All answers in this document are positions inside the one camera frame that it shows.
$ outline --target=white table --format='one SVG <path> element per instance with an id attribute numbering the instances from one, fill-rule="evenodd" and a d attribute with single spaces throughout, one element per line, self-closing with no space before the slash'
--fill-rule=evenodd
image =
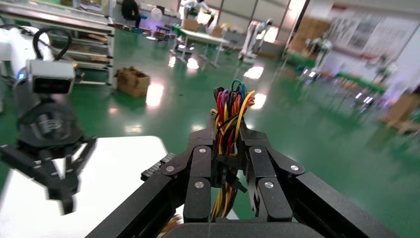
<path id="1" fill-rule="evenodd" d="M 184 33 L 185 36 L 185 40 L 184 40 L 184 49 L 182 51 L 182 56 L 178 57 L 183 63 L 187 63 L 187 61 L 185 60 L 185 52 L 187 50 L 187 45 L 188 45 L 188 40 L 197 40 L 197 41 L 201 41 L 206 43 L 206 49 L 204 54 L 200 55 L 202 58 L 204 58 L 205 60 L 208 60 L 207 58 L 207 52 L 209 50 L 209 45 L 219 45 L 219 48 L 223 47 L 223 44 L 225 45 L 229 45 L 230 42 L 223 39 L 223 38 L 219 38 L 219 37 L 214 37 L 205 33 L 200 33 L 200 32 L 194 32 L 194 31 L 189 31 L 189 30 L 185 30 L 185 29 L 181 29 L 181 32 Z M 175 40 L 173 43 L 173 49 L 171 49 L 171 53 L 176 54 L 176 43 L 177 41 Z M 211 62 L 211 64 L 218 68 L 219 65 L 217 64 L 217 60 L 219 59 L 219 54 L 220 51 L 217 51 L 216 53 L 216 57 L 214 59 L 213 62 Z"/>
<path id="2" fill-rule="evenodd" d="M 80 174 L 75 212 L 65 216 L 58 201 L 46 200 L 43 186 L 11 170 L 0 198 L 0 237 L 84 238 L 143 183 L 141 173 L 165 155 L 154 136 L 98 139 Z"/>

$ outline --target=black cable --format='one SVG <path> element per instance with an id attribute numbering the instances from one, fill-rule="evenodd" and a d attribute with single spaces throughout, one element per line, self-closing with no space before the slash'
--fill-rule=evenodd
<path id="1" fill-rule="evenodd" d="M 50 32 L 50 31 L 59 31 L 67 37 L 67 44 L 60 51 L 60 53 L 58 53 L 58 55 L 55 57 L 54 60 L 60 60 L 61 57 L 63 57 L 63 55 L 67 52 L 68 48 L 71 45 L 72 39 L 71 39 L 70 34 L 67 31 L 64 31 L 64 30 L 58 29 L 58 28 L 42 28 L 34 34 L 34 39 L 32 40 L 32 45 L 34 47 L 34 51 L 35 51 L 35 54 L 37 56 L 37 59 L 43 59 L 44 58 L 43 55 L 41 54 L 39 48 L 38 48 L 38 42 L 40 40 L 39 38 L 43 33 Z"/>
<path id="2" fill-rule="evenodd" d="M 235 203 L 236 194 L 238 193 L 237 189 L 232 190 L 232 197 L 230 198 L 229 204 L 227 205 L 226 213 L 229 214 L 232 210 L 233 204 Z"/>

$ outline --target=cardboard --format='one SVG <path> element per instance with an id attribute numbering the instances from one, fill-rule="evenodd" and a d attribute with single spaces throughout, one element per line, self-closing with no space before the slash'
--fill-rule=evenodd
<path id="1" fill-rule="evenodd" d="M 136 70 L 134 67 L 117 70 L 118 89 L 133 97 L 142 97 L 147 94 L 150 76 Z"/>
<path id="2" fill-rule="evenodd" d="M 223 29 L 220 26 L 215 26 L 210 35 L 221 38 L 223 36 Z"/>
<path id="3" fill-rule="evenodd" d="M 194 19 L 184 19 L 184 26 L 185 30 L 189 31 L 198 31 L 198 22 Z"/>
<path id="4" fill-rule="evenodd" d="M 386 115 L 390 121 L 408 121 L 420 105 L 420 95 L 404 93 Z"/>

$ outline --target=white wall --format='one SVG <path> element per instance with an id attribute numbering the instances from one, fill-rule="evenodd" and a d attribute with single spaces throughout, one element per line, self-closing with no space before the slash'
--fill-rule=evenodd
<path id="1" fill-rule="evenodd" d="M 253 20 L 267 21 L 271 18 L 273 19 L 273 25 L 279 26 L 285 12 L 286 8 L 261 0 L 257 3 Z"/>
<path id="2" fill-rule="evenodd" d="M 419 0 L 336 0 L 336 3 L 420 13 Z"/>
<path id="3" fill-rule="evenodd" d="M 383 9 L 403 10 L 407 12 L 420 13 L 420 0 L 311 0 L 305 12 L 305 16 L 327 18 L 334 2 L 347 5 L 359 5 Z M 420 83 L 420 29 L 414 33 L 408 44 L 405 46 L 397 59 L 398 71 L 393 78 L 389 79 L 392 96 L 398 96 L 407 88 L 414 89 Z M 338 71 L 351 71 L 366 79 L 373 80 L 375 69 L 368 69 L 366 61 L 352 56 L 333 51 L 327 57 L 324 69 L 331 73 Z"/>
<path id="4" fill-rule="evenodd" d="M 251 17 L 254 6 L 255 0 L 224 0 L 222 9 Z"/>
<path id="5" fill-rule="evenodd" d="M 137 0 L 136 2 L 145 2 L 150 5 L 163 6 L 175 11 L 178 9 L 178 0 Z"/>
<path id="6" fill-rule="evenodd" d="M 326 18 L 333 4 L 333 0 L 310 0 L 305 16 Z"/>

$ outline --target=green floor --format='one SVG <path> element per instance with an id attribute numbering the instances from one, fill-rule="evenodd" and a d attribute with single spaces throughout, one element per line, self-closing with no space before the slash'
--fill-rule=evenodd
<path id="1" fill-rule="evenodd" d="M 154 90 L 147 105 L 144 98 L 76 85 L 71 98 L 86 134 L 155 135 L 164 141 L 168 152 L 182 152 L 189 133 L 206 125 L 215 106 L 213 88 L 229 87 L 247 70 L 237 67 L 234 54 L 222 55 L 219 69 L 198 56 L 193 58 L 198 69 L 188 69 L 178 60 L 170 67 L 167 47 L 118 32 L 116 67 L 133 65 L 144 70 L 152 76 Z M 247 124 L 266 132 L 276 150 L 303 164 L 402 237 L 420 237 L 419 142 L 408 142 L 377 123 L 376 114 L 359 118 L 348 102 L 338 108 L 340 100 L 331 102 L 325 96 L 331 86 L 302 86 L 276 74 L 278 64 L 259 59 L 256 66 L 263 67 L 262 76 L 244 79 L 247 88 L 259 94 L 260 107 L 247 111 Z M 10 92 L 6 103 L 6 113 L 0 116 L 0 144 L 14 142 L 17 135 Z M 6 166 L 0 166 L 1 181 L 7 171 Z M 234 209 L 241 218 L 252 216 L 247 195 L 238 195 Z"/>

